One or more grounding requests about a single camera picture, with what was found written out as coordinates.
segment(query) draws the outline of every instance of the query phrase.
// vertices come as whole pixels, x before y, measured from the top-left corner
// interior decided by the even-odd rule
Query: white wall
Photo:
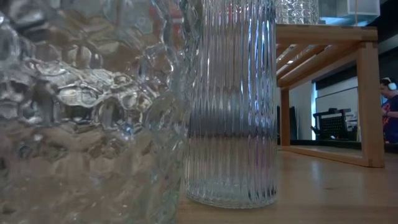
[[[342,82],[339,82],[337,84],[323,88],[321,90],[318,90],[318,97],[336,93],[338,91],[347,90],[349,88],[355,88],[355,87],[358,87],[358,78],[357,77],[353,77],[353,78],[344,80]]]
[[[294,106],[297,116],[298,139],[312,140],[312,108],[313,84],[304,83],[290,91],[290,106]]]

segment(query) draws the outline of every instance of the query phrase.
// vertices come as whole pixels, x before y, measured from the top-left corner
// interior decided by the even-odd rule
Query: blue shirt
[[[398,95],[388,99],[381,106],[385,111],[398,111]],[[390,143],[398,143],[398,118],[383,116],[384,139]]]

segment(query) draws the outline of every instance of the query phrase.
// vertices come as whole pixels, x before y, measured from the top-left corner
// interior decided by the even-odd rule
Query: glass vase
[[[201,7],[0,1],[1,223],[174,223]]]
[[[278,24],[310,24],[319,22],[319,0],[276,0]]]
[[[277,152],[273,0],[203,1],[185,190],[224,208],[275,200]]]

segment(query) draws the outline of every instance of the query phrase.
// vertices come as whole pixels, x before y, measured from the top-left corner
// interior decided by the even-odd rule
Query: glass base
[[[194,200],[196,202],[211,205],[214,207],[220,208],[233,208],[233,209],[245,209],[245,208],[262,208],[276,202],[276,196],[271,197],[268,200],[263,200],[260,202],[251,202],[251,201],[242,201],[242,200],[233,200],[226,198],[207,198],[201,195],[193,194],[187,191],[187,197],[190,200]]]

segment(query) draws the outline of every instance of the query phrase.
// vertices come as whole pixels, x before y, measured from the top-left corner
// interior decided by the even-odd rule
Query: tabletop
[[[279,152],[277,202],[266,208],[228,210],[182,195],[177,224],[385,224],[398,223],[398,155],[386,168],[365,168]]]

